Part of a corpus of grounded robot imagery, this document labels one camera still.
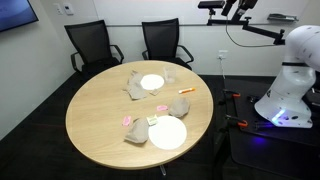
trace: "screen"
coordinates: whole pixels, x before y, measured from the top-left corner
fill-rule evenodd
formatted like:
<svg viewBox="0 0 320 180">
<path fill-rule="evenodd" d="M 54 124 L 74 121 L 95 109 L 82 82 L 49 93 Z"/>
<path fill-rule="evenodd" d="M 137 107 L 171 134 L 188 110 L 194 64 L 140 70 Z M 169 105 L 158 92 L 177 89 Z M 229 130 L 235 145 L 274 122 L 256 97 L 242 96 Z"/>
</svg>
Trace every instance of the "screen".
<svg viewBox="0 0 320 180">
<path fill-rule="evenodd" d="M 36 21 L 28 0 L 0 0 L 0 32 Z"/>
</svg>

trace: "gray object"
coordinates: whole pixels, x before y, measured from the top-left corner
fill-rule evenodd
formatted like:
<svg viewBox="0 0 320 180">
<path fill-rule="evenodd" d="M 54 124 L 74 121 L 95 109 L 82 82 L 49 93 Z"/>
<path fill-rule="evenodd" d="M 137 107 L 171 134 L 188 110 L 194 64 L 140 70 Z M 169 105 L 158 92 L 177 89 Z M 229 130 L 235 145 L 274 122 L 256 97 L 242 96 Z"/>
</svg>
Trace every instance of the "gray object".
<svg viewBox="0 0 320 180">
<path fill-rule="evenodd" d="M 189 107 L 187 98 L 176 98 L 169 107 L 169 114 L 174 117 L 182 117 L 189 112 Z"/>
<path fill-rule="evenodd" d="M 289 15 L 278 14 L 278 13 L 269 14 L 267 19 L 271 20 L 271 21 L 284 21 L 284 22 L 296 22 L 296 21 L 299 21 L 297 19 L 297 16 L 289 16 Z"/>
<path fill-rule="evenodd" d="M 131 99 L 133 100 L 145 98 L 147 95 L 140 84 L 143 75 L 136 71 L 132 71 L 131 75 L 131 78 L 128 80 L 128 87 L 126 91 L 130 94 Z"/>
<path fill-rule="evenodd" d="M 144 143 L 148 140 L 149 124 L 146 118 L 140 118 L 133 123 L 132 128 L 125 136 L 125 140 L 133 143 Z"/>
</svg>

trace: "crumpled paper bag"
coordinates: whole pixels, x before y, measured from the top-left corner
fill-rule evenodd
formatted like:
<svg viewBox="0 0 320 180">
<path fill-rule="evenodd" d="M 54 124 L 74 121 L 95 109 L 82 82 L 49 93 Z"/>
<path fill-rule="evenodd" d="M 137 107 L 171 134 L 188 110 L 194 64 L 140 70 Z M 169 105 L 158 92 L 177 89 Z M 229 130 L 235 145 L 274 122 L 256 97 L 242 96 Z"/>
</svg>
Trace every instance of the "crumpled paper bag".
<svg viewBox="0 0 320 180">
<path fill-rule="evenodd" d="M 169 107 L 169 114 L 174 117 L 182 117 L 189 112 L 189 107 L 187 98 L 176 98 Z"/>
<path fill-rule="evenodd" d="M 131 99 L 133 100 L 145 98 L 147 95 L 140 84 L 143 75 L 136 71 L 132 71 L 131 75 L 131 78 L 128 80 L 128 87 L 126 91 L 130 94 Z"/>
<path fill-rule="evenodd" d="M 133 123 L 132 128 L 125 136 L 125 140 L 133 143 L 144 143 L 148 140 L 149 124 L 146 118 L 140 118 Z"/>
</svg>

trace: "wooden tabletop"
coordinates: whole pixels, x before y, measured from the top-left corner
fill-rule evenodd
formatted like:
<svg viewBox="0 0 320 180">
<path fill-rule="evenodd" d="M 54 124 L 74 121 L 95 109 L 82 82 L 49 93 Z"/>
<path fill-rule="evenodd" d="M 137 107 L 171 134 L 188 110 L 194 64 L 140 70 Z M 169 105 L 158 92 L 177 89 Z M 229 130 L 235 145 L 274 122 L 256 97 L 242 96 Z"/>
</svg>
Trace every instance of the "wooden tabletop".
<svg viewBox="0 0 320 180">
<path fill-rule="evenodd" d="M 164 84 L 157 96 L 131 100 L 123 91 L 132 70 L 143 75 L 163 76 L 164 66 L 176 67 L 176 80 Z M 195 87 L 196 91 L 178 94 L 178 90 Z M 157 148 L 150 140 L 133 144 L 124 140 L 132 126 L 122 126 L 125 116 L 132 120 L 147 116 L 168 115 L 157 112 L 159 105 L 170 105 L 175 97 L 186 97 L 190 110 L 179 118 L 187 129 L 186 141 L 173 150 Z M 163 61 L 136 61 L 110 68 L 83 85 L 69 104 L 67 133 L 74 146 L 92 161 L 116 169 L 145 169 L 163 165 L 186 153 L 207 130 L 213 115 L 213 99 L 207 85 L 194 72 Z"/>
</svg>

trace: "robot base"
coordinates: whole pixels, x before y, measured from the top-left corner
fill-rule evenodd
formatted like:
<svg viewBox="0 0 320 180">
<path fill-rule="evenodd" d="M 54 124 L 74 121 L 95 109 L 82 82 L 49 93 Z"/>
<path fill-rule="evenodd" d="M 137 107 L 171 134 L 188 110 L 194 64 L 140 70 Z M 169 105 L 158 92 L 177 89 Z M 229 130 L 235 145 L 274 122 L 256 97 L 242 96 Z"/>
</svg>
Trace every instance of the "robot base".
<svg viewBox="0 0 320 180">
<path fill-rule="evenodd" d="M 262 117 L 278 127 L 312 127 L 311 111 L 302 100 L 273 97 L 266 94 L 254 105 Z"/>
</svg>

